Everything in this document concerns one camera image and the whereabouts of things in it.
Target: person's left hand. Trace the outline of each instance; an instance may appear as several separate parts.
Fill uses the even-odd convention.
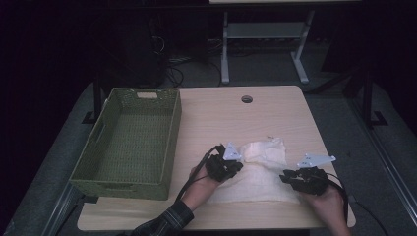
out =
[[[196,167],[191,170],[190,175],[193,174],[195,170]],[[199,171],[195,180],[197,181],[190,185],[181,199],[190,210],[195,210],[205,203],[214,193],[215,189],[222,184],[209,177],[205,166]]]

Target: person's right hand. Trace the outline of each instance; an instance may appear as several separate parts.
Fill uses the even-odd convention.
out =
[[[350,236],[343,213],[343,198],[332,186],[320,196],[301,193],[311,205],[319,219],[326,225],[333,236]]]

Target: white cloth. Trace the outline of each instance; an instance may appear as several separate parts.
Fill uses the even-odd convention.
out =
[[[299,204],[298,194],[281,182],[286,169],[283,140],[274,138],[241,146],[243,168],[220,185],[209,203],[285,201]]]

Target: plastic basket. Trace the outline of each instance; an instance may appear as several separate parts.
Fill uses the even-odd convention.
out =
[[[167,200],[180,119],[178,89],[114,88],[70,182],[87,196]]]

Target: gray carpet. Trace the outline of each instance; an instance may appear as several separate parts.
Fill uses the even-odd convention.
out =
[[[277,48],[273,53],[230,57],[229,86],[295,85],[302,90],[313,89],[335,76],[320,71],[326,50],[325,45],[312,44],[306,48],[303,63],[311,78],[307,85],[298,81],[287,46]],[[210,57],[209,60],[219,66],[219,56]],[[182,87],[216,87],[219,73],[212,64],[191,62],[177,66],[185,76]],[[337,157],[334,163],[336,172],[348,193],[380,219],[389,235],[417,235],[416,225],[391,184],[379,152],[369,138],[369,131],[356,115],[355,104],[360,101],[360,96],[353,100],[344,98],[341,94],[344,85],[345,83],[340,83],[318,95],[306,95],[328,153]],[[172,84],[166,80],[162,87],[170,88]],[[392,108],[388,96],[377,86],[374,87],[373,102],[373,109],[380,110],[388,121],[388,126],[376,127],[373,134],[380,138],[410,191],[416,194],[417,183],[413,167],[417,162],[417,139]],[[89,86],[75,104],[46,156],[13,218],[14,230],[7,235],[54,235],[64,216],[70,213],[81,194],[72,190],[71,198],[60,199],[60,196],[89,135],[91,125],[81,123],[85,114],[91,110],[92,86]],[[57,209],[63,208],[61,214],[54,211],[57,203],[61,206]],[[383,235],[370,214],[354,203],[351,206],[357,220],[352,228],[354,235]],[[75,207],[59,235],[119,233],[80,231],[77,220],[81,208],[82,204]],[[325,229],[315,229],[311,231],[311,235],[328,235],[328,232]]]

